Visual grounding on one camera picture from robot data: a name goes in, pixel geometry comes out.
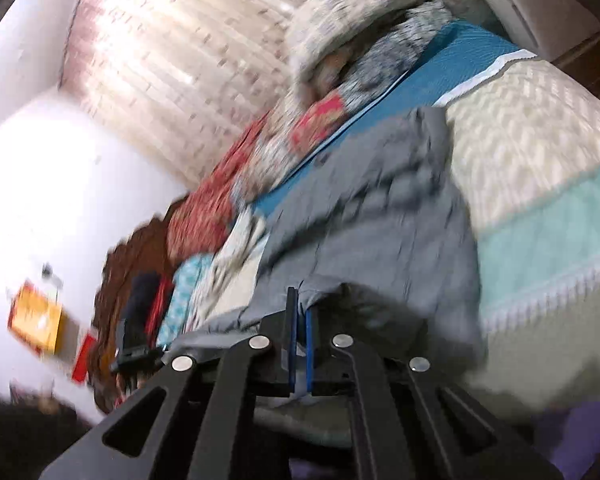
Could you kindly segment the grey puffer jacket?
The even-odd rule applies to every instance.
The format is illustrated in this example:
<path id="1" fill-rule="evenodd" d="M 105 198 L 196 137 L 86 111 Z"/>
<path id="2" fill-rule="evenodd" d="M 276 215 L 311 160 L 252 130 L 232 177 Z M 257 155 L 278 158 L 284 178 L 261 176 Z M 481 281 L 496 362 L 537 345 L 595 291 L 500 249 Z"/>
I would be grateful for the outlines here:
<path id="1" fill-rule="evenodd" d="M 227 348 L 283 310 L 326 304 L 394 358 L 451 374 L 484 358 L 478 252 L 450 168 L 441 107 L 392 116 L 344 140 L 272 214 L 250 303 L 179 336 L 175 349 Z"/>

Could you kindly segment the white dotted cloth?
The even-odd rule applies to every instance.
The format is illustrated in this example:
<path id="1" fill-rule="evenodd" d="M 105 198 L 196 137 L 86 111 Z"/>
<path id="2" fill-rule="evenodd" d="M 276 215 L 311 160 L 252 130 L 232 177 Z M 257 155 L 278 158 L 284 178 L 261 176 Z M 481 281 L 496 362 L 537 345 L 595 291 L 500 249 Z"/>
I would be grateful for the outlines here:
<path id="1" fill-rule="evenodd" d="M 238 214 L 230 235 L 212 258 L 208 270 L 189 297 L 186 332 L 196 330 L 207 321 L 226 284 L 242 268 L 265 236 L 265 226 L 264 218 L 250 206 Z"/>

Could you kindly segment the teal patterned pillow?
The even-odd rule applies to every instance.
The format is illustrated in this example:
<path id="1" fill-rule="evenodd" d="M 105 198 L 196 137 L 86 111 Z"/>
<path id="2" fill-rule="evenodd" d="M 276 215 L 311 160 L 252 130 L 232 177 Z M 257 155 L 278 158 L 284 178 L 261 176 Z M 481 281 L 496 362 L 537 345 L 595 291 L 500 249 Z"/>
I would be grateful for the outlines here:
<path id="1" fill-rule="evenodd" d="M 158 347 L 168 346 L 178 335 L 184 332 L 190 312 L 190 297 L 210 268 L 212 260 L 213 254 L 193 255 L 175 271 L 171 301 L 156 338 Z"/>

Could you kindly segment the carved wooden headboard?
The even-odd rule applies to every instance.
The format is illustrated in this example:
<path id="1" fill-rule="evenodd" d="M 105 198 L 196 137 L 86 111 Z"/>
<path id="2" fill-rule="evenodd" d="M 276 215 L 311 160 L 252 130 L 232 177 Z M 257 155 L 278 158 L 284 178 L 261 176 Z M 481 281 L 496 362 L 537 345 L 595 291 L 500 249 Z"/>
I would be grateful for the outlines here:
<path id="1" fill-rule="evenodd" d="M 174 267 L 166 255 L 166 230 L 174 212 L 184 198 L 174 200 L 164 214 L 156 214 L 131 235 L 111 248 L 102 267 L 102 284 L 94 299 L 92 326 L 97 339 L 87 359 L 87 382 L 93 390 L 94 402 L 109 414 L 118 397 L 116 380 L 110 373 L 114 359 L 114 333 L 123 307 L 129 300 L 132 279 L 138 274 L 155 271 L 172 276 Z"/>

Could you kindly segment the red floral patchwork quilt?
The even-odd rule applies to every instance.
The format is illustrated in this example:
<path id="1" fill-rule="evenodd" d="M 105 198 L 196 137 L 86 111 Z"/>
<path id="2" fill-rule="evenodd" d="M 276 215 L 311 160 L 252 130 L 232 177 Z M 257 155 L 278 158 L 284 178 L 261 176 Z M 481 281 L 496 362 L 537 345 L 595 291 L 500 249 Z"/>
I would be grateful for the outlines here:
<path id="1" fill-rule="evenodd" d="M 343 122 L 408 73 L 453 21 L 440 0 L 394 12 L 325 56 L 299 92 L 289 86 L 178 208 L 166 231 L 171 262 L 217 252 L 245 206 L 280 185 Z"/>

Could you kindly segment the cream floral curtain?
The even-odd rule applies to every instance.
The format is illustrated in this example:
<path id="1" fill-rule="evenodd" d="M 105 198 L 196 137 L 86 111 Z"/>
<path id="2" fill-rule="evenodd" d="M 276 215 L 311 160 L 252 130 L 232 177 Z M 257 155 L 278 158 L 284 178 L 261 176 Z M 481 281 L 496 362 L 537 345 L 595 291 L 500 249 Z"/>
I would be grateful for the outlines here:
<path id="1" fill-rule="evenodd" d="M 287 87 L 304 0 L 79 0 L 60 85 L 189 188 Z"/>

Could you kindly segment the cream patterned folded comforter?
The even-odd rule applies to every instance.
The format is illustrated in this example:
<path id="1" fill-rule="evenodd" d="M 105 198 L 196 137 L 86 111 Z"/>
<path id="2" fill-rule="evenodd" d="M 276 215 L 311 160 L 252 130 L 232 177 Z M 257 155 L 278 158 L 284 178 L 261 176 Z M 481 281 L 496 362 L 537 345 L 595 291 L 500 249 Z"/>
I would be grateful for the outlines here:
<path id="1" fill-rule="evenodd" d="M 322 59 L 382 18 L 418 0 L 306 0 L 286 32 L 289 85 L 299 92 Z"/>

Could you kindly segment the patterned bed sheet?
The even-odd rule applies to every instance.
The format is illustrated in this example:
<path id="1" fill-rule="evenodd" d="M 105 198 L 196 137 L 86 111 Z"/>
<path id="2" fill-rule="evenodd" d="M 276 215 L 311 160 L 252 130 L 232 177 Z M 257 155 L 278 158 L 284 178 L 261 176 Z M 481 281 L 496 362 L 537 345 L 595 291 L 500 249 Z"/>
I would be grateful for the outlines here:
<path id="1" fill-rule="evenodd" d="M 452 25 L 313 169 L 350 136 L 419 107 L 445 111 L 477 244 L 484 358 L 453 375 L 507 415 L 598 396 L 600 100 L 552 64 Z"/>

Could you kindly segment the white cabinet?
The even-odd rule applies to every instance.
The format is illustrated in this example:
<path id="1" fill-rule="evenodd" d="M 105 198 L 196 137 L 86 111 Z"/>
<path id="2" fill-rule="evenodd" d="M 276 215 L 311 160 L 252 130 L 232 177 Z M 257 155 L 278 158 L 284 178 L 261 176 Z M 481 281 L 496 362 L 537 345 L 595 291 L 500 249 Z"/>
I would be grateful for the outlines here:
<path id="1" fill-rule="evenodd" d="M 577 0 L 486 0 L 519 47 L 555 61 L 600 32 L 600 22 Z"/>

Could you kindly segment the orange wall picture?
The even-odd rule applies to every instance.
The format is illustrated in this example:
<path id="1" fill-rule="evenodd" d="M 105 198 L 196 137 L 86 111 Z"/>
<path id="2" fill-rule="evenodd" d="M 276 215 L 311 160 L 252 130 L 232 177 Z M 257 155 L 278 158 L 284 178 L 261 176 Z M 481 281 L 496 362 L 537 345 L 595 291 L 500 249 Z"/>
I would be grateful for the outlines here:
<path id="1" fill-rule="evenodd" d="M 54 353 L 57 348 L 62 307 L 40 292 L 30 282 L 24 282 L 9 310 L 7 328 L 36 354 Z"/>

